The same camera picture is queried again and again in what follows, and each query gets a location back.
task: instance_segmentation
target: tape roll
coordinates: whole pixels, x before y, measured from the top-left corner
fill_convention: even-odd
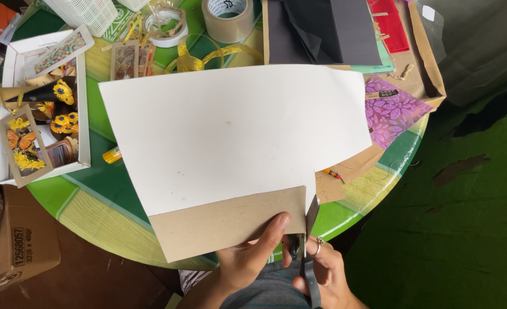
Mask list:
[[[202,13],[209,35],[221,43],[236,43],[253,30],[253,0],[202,0]],[[238,16],[221,18],[225,13]]]
[[[186,23],[186,18],[184,18],[184,12],[179,9],[174,8],[163,8],[160,11],[157,11],[157,18],[161,23],[169,22],[170,19],[182,20],[181,29],[172,36],[169,37],[150,37],[148,40],[154,46],[157,47],[173,47],[177,46],[179,39],[188,34],[188,25]],[[154,18],[154,13],[150,13],[147,15],[143,22],[144,32],[147,32],[151,29],[152,26],[156,24],[156,19]]]

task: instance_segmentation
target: hand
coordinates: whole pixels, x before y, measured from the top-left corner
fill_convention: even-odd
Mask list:
[[[219,259],[220,283],[231,292],[252,284],[266,265],[267,258],[282,241],[290,220],[289,213],[280,213],[269,223],[257,242],[246,242],[216,251]]]
[[[287,236],[283,238],[283,260],[284,267],[288,267],[291,263],[291,255],[288,250],[289,241]],[[333,308],[367,308],[358,300],[347,286],[345,279],[345,266],[341,253],[335,251],[331,244],[325,243],[318,250],[317,238],[313,235],[307,241],[307,254],[311,255],[314,260],[314,275],[317,278],[318,288],[320,289],[321,307],[324,309]],[[305,282],[305,278],[296,277],[293,280],[293,287],[298,289],[305,295],[309,295],[309,288]]]

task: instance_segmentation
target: orange butterfly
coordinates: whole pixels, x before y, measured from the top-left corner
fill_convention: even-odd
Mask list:
[[[7,129],[7,138],[9,139],[11,150],[15,150],[18,147],[21,151],[25,151],[30,148],[36,139],[36,135],[34,135],[34,132],[17,134],[15,131]]]

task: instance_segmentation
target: purple patterned paper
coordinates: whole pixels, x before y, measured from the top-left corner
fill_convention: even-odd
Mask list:
[[[378,76],[366,82],[366,92],[393,89],[397,89],[399,94],[366,100],[366,120],[368,127],[373,130],[370,136],[383,149],[387,149],[397,136],[433,109]]]

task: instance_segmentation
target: table surface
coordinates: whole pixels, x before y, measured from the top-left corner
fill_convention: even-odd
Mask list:
[[[57,16],[45,11],[42,4],[30,6],[13,40],[55,32],[64,26]],[[180,8],[187,11],[189,33],[205,32],[201,0],[184,0]],[[110,80],[110,52],[100,49],[115,40],[118,27],[133,12],[117,5],[119,17],[102,38],[86,52],[87,103],[91,139],[91,168],[58,177],[33,182],[30,192],[58,221],[87,241],[119,256],[155,266],[208,270],[216,266],[213,254],[167,263],[160,244],[127,174],[125,163],[119,160],[107,164],[102,154],[116,146],[97,84]],[[256,15],[261,12],[256,2]],[[259,21],[244,43],[263,51],[262,21]],[[202,58],[213,45],[199,38],[191,48],[193,56]],[[177,56],[176,47],[157,48],[154,74],[160,74]],[[216,67],[216,61],[207,68]],[[259,64],[248,54],[227,56],[226,67]],[[385,151],[377,165],[362,177],[343,184],[345,199],[320,206],[312,233],[329,240],[339,235],[370,212],[396,185],[417,151],[427,125],[428,115],[401,134]],[[268,262],[281,259],[277,248]]]

